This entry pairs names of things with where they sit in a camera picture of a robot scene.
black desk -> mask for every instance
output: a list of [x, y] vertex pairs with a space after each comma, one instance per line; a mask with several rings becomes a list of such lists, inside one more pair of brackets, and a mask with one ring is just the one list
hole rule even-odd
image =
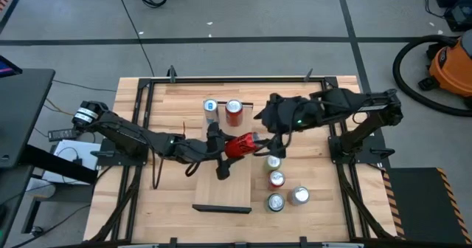
[[34, 167], [91, 184], [97, 177], [96, 170], [27, 144], [54, 74], [51, 69], [25, 69], [21, 75], [0, 78], [0, 204], [7, 208], [0, 225], [0, 247], [10, 232]]
[[[0, 166], [17, 164], [27, 146], [42, 105], [51, 88], [55, 71], [26, 69], [22, 75], [0, 78]], [[7, 201], [7, 215], [0, 225], [0, 247], [4, 246], [30, 180], [32, 165], [0, 169], [0, 203]]]

wooden workbench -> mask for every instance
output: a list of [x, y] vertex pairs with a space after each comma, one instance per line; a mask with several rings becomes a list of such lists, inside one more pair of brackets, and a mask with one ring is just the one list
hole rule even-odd
[[[338, 82], [339, 87], [359, 92], [355, 76], [338, 76]], [[133, 114], [137, 83], [138, 78], [122, 78], [118, 86], [114, 112], [128, 120]], [[265, 106], [270, 93], [307, 97], [319, 90], [319, 83], [159, 84], [154, 88], [149, 129], [182, 133], [185, 122], [187, 138], [200, 138], [204, 115], [202, 102], [206, 98], [222, 101], [236, 98], [251, 102], [253, 114], [256, 114]], [[146, 93], [143, 94], [140, 125], [145, 96]], [[347, 126], [352, 129], [356, 125], [348, 120]], [[266, 133], [259, 120], [254, 120], [253, 131]], [[198, 175], [187, 178], [184, 175], [187, 166], [176, 162], [164, 162], [159, 188], [152, 190], [149, 157], [149, 164], [142, 172], [132, 242], [168, 243], [171, 237], [177, 237], [179, 243], [297, 242], [300, 236], [307, 236], [308, 241], [347, 241], [341, 191], [336, 167], [330, 161], [328, 136], [327, 126], [294, 134], [281, 168], [287, 179], [280, 193], [286, 195], [289, 189], [303, 185], [310, 191], [310, 201], [299, 207], [286, 204], [280, 213], [267, 213], [264, 209], [264, 201], [271, 192], [266, 190], [262, 157], [251, 162], [252, 212], [248, 215], [200, 213], [192, 209]], [[383, 228], [396, 235], [381, 172], [367, 165], [359, 165], [357, 171], [364, 203]], [[113, 211], [121, 174], [121, 167], [113, 167], [95, 187], [84, 239], [95, 235]], [[355, 211], [356, 232], [360, 236], [358, 214], [352, 202], [351, 206]], [[125, 220], [121, 228], [120, 236], [123, 237]]]

aluminum can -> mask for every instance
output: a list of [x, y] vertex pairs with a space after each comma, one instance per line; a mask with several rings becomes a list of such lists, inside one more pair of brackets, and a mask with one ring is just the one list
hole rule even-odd
[[272, 171], [268, 176], [268, 189], [277, 190], [285, 183], [285, 175], [278, 170]]
[[229, 159], [254, 153], [259, 147], [262, 146], [254, 142], [258, 140], [259, 136], [257, 133], [252, 132], [243, 134], [240, 137], [228, 141], [224, 145], [224, 153]]
[[297, 186], [288, 192], [287, 201], [295, 206], [306, 204], [310, 201], [310, 192], [306, 187]]
[[269, 155], [265, 158], [264, 170], [266, 172], [276, 171], [282, 165], [282, 160], [276, 156]]
[[218, 102], [213, 99], [208, 99], [204, 101], [204, 111], [206, 123], [210, 124], [213, 122], [219, 122], [218, 119]]
[[226, 104], [226, 122], [233, 127], [243, 122], [243, 104], [239, 100], [230, 100]]
[[265, 201], [265, 209], [268, 212], [279, 212], [285, 206], [285, 200], [281, 194], [272, 193]]

red soda can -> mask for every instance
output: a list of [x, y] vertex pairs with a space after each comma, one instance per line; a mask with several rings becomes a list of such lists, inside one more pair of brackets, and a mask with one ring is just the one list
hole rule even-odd
[[261, 145], [255, 141], [259, 140], [257, 133], [247, 133], [234, 138], [224, 145], [224, 153], [230, 158], [237, 158], [254, 153]]
[[229, 126], [239, 126], [243, 122], [243, 104], [239, 100], [226, 104], [226, 122]]
[[277, 190], [285, 184], [285, 175], [278, 170], [274, 170], [268, 176], [268, 189], [269, 190]]

concrete floor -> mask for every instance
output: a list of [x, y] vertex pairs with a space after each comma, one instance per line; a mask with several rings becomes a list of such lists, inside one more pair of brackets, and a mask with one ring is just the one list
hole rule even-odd
[[[171, 64], [180, 76], [304, 75], [313, 68], [313, 75], [357, 75], [359, 78], [366, 75], [373, 91], [383, 91], [396, 87], [392, 62], [404, 43], [360, 43], [360, 57], [355, 57], [353, 48], [357, 43], [350, 43], [353, 39], [348, 37], [416, 37], [438, 31], [454, 35], [445, 21], [425, 12], [423, 0], [345, 1], [347, 7], [342, 7], [340, 0], [168, 0], [165, 6], [153, 10], [140, 0], [124, 0], [137, 31], [143, 32], [141, 38], [163, 39], [144, 45], [156, 75], [165, 75]], [[433, 11], [440, 11], [435, 0], [430, 3]], [[346, 25], [347, 10], [352, 23], [348, 21]], [[353, 32], [347, 31], [350, 24]], [[139, 45], [118, 44], [120, 39], [136, 38], [120, 0], [19, 0], [0, 31], [3, 56], [22, 68], [55, 69], [58, 80], [115, 89], [120, 77], [151, 74]], [[271, 43], [237, 40], [184, 43], [187, 39], [210, 35], [213, 38], [272, 36], [287, 39]], [[170, 38], [180, 44], [169, 44]], [[108, 41], [102, 45], [78, 45], [83, 43], [79, 40], [91, 39]], [[58, 45], [57, 41], [64, 40], [70, 45]], [[19, 41], [44, 43], [15, 46]], [[424, 49], [407, 56], [402, 65], [403, 73], [412, 85], [422, 77], [426, 64]], [[465, 221], [472, 225], [472, 182], [467, 178], [468, 171], [472, 170], [472, 146], [468, 141], [471, 134], [467, 127], [470, 120], [439, 114], [402, 93], [399, 97], [405, 118], [399, 126], [383, 130], [387, 146], [397, 151], [390, 158], [391, 165], [444, 168]], [[454, 97], [444, 94], [433, 93], [432, 97], [444, 103], [457, 103]], [[63, 110], [74, 112], [82, 100], [99, 100], [112, 106], [114, 94], [53, 83], [49, 99]], [[47, 109], [41, 112], [36, 125], [45, 133], [70, 126], [70, 117]], [[36, 132], [29, 142], [45, 150], [51, 145]], [[29, 201], [28, 197], [24, 198], [21, 211], [27, 211]], [[45, 204], [35, 224], [48, 228], [79, 206]], [[80, 211], [63, 226], [27, 247], [80, 242], [87, 212]], [[22, 219], [22, 216], [17, 217], [7, 247], [29, 238], [19, 234]]]

